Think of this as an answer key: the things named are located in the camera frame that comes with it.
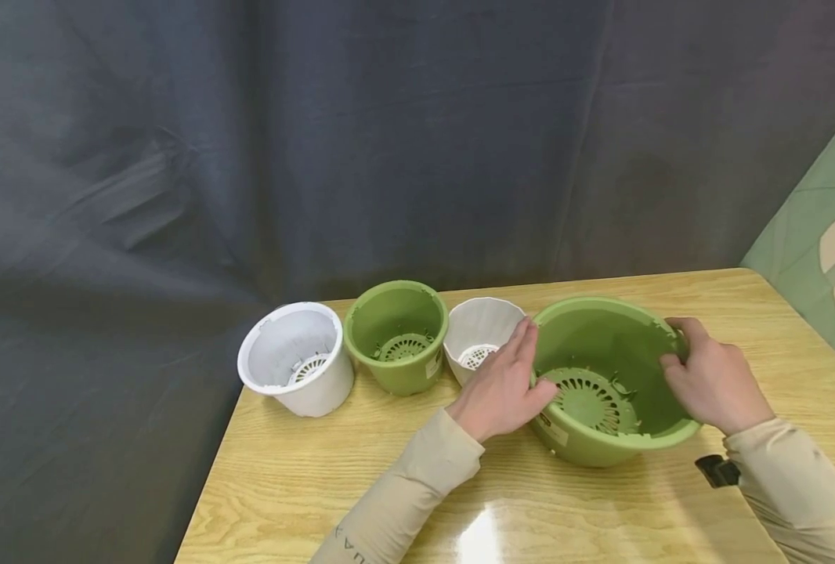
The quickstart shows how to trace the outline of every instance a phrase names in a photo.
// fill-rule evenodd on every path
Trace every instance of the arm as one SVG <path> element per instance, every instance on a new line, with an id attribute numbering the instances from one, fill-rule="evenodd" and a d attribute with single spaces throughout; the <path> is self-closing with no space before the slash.
<path id="1" fill-rule="evenodd" d="M 668 320 L 690 357 L 661 358 L 678 402 L 725 434 L 740 492 L 790 562 L 835 562 L 835 468 L 809 435 L 775 417 L 743 352 L 697 320 Z"/>
<path id="2" fill-rule="evenodd" d="M 835 468 L 807 433 L 773 419 L 725 439 L 740 492 L 791 562 L 835 562 Z"/>
<path id="3" fill-rule="evenodd" d="M 446 410 L 438 411 L 342 518 L 311 563 L 399 562 L 436 505 L 477 473 L 482 454 L 483 446 Z"/>
<path id="4" fill-rule="evenodd" d="M 396 564 L 436 505 L 479 470 L 483 441 L 515 431 L 558 393 L 530 388 L 537 326 L 525 318 L 483 361 L 458 399 L 434 415 L 392 467 L 330 532 L 312 564 Z"/>

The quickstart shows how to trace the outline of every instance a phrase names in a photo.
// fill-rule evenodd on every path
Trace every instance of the dark gray curtain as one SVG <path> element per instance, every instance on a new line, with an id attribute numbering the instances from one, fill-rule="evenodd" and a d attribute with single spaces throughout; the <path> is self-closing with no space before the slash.
<path id="1" fill-rule="evenodd" d="M 835 2 L 0 0 L 0 562 L 172 562 L 277 303 L 733 266 Z"/>

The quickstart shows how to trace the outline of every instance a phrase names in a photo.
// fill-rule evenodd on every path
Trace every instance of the small green flower pot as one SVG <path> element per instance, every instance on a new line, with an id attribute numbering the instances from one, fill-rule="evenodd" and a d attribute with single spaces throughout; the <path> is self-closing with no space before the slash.
<path id="1" fill-rule="evenodd" d="M 345 315 L 342 336 L 352 356 L 395 396 L 429 390 L 443 372 L 449 313 L 438 293 L 412 280 L 365 291 Z"/>
<path id="2" fill-rule="evenodd" d="M 686 344 L 667 323 L 619 299 L 579 297 L 534 319 L 540 327 L 537 376 L 559 395 L 531 427 L 565 461 L 609 467 L 639 452 L 667 449 L 701 427 L 678 404 L 659 358 L 686 358 Z"/>

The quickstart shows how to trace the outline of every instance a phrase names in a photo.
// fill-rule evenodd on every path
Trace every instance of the white flower pot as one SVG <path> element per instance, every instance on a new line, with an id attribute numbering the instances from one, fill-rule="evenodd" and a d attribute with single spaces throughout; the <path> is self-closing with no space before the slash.
<path id="1" fill-rule="evenodd" d="M 342 351 L 342 323 L 333 309 L 312 302 L 271 311 L 243 340 L 239 378 L 300 417 L 321 417 L 352 391 L 352 363 Z"/>
<path id="2" fill-rule="evenodd" d="M 508 342 L 524 310 L 505 299 L 471 298 L 449 312 L 449 332 L 443 340 L 449 367 L 465 385 L 491 352 Z"/>

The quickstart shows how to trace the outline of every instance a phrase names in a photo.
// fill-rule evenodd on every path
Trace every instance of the slotted pot bottom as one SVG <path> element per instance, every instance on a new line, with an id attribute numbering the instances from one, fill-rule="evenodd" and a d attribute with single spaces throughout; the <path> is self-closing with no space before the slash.
<path id="1" fill-rule="evenodd" d="M 558 386 L 555 404 L 574 421 L 610 435 L 638 432 L 633 392 L 620 389 L 617 381 L 579 367 L 556 368 L 543 378 Z"/>
<path id="2" fill-rule="evenodd" d="M 380 346 L 377 352 L 374 353 L 374 358 L 381 362 L 393 362 L 403 358 L 411 358 L 412 356 L 419 355 L 431 343 L 433 343 L 433 338 L 428 338 L 425 334 L 398 334 L 398 336 L 390 338 Z"/>
<path id="3" fill-rule="evenodd" d="M 305 358 L 297 367 L 292 369 L 292 378 L 289 378 L 289 385 L 308 378 L 318 368 L 321 368 L 330 355 L 328 352 L 318 352 L 315 356 Z"/>
<path id="4" fill-rule="evenodd" d="M 479 366 L 483 364 L 483 361 L 497 350 L 499 350 L 499 348 L 495 345 L 469 346 L 469 348 L 462 352 L 458 357 L 458 363 L 463 367 L 477 370 Z"/>

